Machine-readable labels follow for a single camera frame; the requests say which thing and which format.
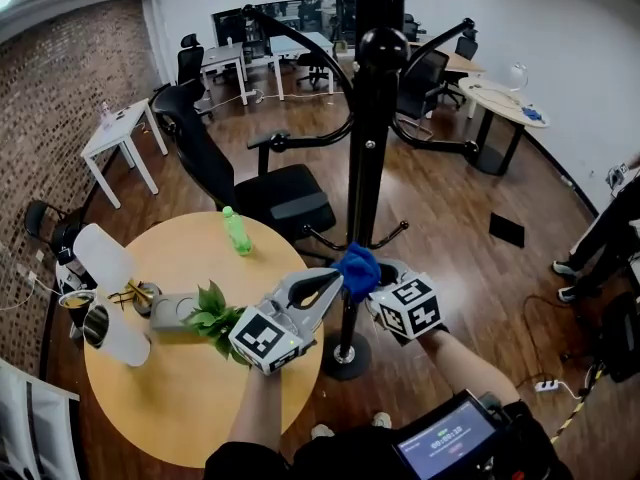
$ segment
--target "wooden floor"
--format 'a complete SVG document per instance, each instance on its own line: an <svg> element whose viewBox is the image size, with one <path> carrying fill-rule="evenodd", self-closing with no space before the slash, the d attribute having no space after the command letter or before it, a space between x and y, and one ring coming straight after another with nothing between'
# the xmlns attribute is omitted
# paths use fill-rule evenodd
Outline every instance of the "wooden floor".
<svg viewBox="0 0 640 480"><path fill-rule="evenodd" d="M284 75L285 92L310 91L307 85L296 88L295 76ZM274 77L266 68L250 72L248 86L267 94L276 92ZM215 103L235 95L235 82L218 85L214 90ZM464 115L445 108L436 112L430 126L437 131L437 138L473 139L482 111L472 121ZM284 103L267 98L247 107L235 100L215 110L209 131L229 156L239 182L257 172L257 153L246 149L248 139L280 128L294 135L327 132L337 128L345 116L346 106L340 95L288 99ZM489 141L504 148L511 133L508 125L496 119ZM214 209L212 201L181 168L175 148L170 146L169 156L163 157L150 135L136 142L160 193L151 195L139 174L129 171L119 156L107 179L122 208L114 210L99 190L88 213L89 221L100 224L122 244L156 221ZM272 169L293 163L309 166L327 192L338 221L327 235L336 242L344 241L348 139L322 149L271 155ZM524 249L489 235L492 211L526 227ZM495 178L476 171L460 156L416 151L397 138L390 138L374 239L385 236L403 219L410 222L410 229L380 254L402 259L415 270L427 272L438 284L440 306L452 334L502 369L514 383L538 373L540 367L523 320L523 300L529 294L555 300L555 290L563 282L551 273L549 264L566 255L591 220L553 167L526 140L519 146L507 175ZM304 245L322 250L316 244ZM615 293L625 288L626 281L618 279L599 299L583 304L582 309L597 315ZM588 363L571 361L563 365L559 360L562 352L586 346L572 311L532 301L527 312L542 368L577 391ZM340 316L336 305L326 320L329 330L339 327ZM80 394L80 431L88 478L201 478L199 470L182 469L144 454L111 426L91 392L82 350L67 338L68 327L68 315L59 309L53 325L47 377ZM309 402L283 437L287 457L309 439L317 422L341 430L365 424L376 411L384 410L398 427L451 396L417 344L401 348L389 333L374 327L365 313L360 315L358 331L368 338L373 349L368 372L346 383L320 374ZM534 394L531 381L519 391L550 435L575 406L565 391ZM614 384L607 377L563 434L557 450L577 479L624 480L640 471L639 442L640 376L623 384Z"/></svg>

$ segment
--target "blue object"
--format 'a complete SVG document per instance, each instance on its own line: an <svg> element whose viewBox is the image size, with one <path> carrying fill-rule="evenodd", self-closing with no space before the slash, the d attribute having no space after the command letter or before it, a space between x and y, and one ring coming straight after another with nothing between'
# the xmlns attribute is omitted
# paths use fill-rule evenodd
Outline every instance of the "blue object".
<svg viewBox="0 0 640 480"><path fill-rule="evenodd" d="M380 265L369 249L356 243L350 244L344 257L331 267L344 276L344 287L356 304L362 302L380 282Z"/></svg>
<svg viewBox="0 0 640 480"><path fill-rule="evenodd" d="M522 107L522 113L532 121L542 121L542 114L532 108Z"/></svg>

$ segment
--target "power strip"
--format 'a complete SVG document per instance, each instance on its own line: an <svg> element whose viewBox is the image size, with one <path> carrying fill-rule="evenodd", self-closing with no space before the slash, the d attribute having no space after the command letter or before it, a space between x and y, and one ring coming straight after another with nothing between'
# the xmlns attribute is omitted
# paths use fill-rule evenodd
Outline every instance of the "power strip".
<svg viewBox="0 0 640 480"><path fill-rule="evenodd" d="M555 391L556 389L558 389L558 387L559 387L559 384L557 380L548 380L548 381L538 382L534 386L534 389L538 393L542 393L543 391Z"/></svg>

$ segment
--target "sneaker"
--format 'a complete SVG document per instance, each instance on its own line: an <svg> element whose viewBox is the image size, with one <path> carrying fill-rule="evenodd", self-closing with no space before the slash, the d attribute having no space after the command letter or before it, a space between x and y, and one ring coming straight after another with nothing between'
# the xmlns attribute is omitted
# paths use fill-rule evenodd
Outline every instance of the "sneaker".
<svg viewBox="0 0 640 480"><path fill-rule="evenodd" d="M578 289L575 286L569 286L567 288L560 288L558 290L558 299L561 302L569 303L576 300L579 296Z"/></svg>
<svg viewBox="0 0 640 480"><path fill-rule="evenodd" d="M315 439L316 437L333 437L335 435L335 432L326 425L316 425L311 429L311 439Z"/></svg>
<svg viewBox="0 0 640 480"><path fill-rule="evenodd" d="M386 412L379 412L373 417L371 424L374 427L391 428L391 416Z"/></svg>
<svg viewBox="0 0 640 480"><path fill-rule="evenodd" d="M568 261L554 261L551 269L560 276L578 277L578 273L569 266Z"/></svg>

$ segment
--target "green plastic bottle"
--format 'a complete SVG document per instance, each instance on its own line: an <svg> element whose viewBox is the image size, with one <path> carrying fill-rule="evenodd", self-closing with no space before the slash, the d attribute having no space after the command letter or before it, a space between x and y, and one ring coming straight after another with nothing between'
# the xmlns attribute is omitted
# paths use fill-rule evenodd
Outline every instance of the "green plastic bottle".
<svg viewBox="0 0 640 480"><path fill-rule="evenodd" d="M222 209L224 217L224 229L231 238L231 244L240 256L246 256L251 252L251 239L244 229L242 217L233 211L231 206Z"/></svg>

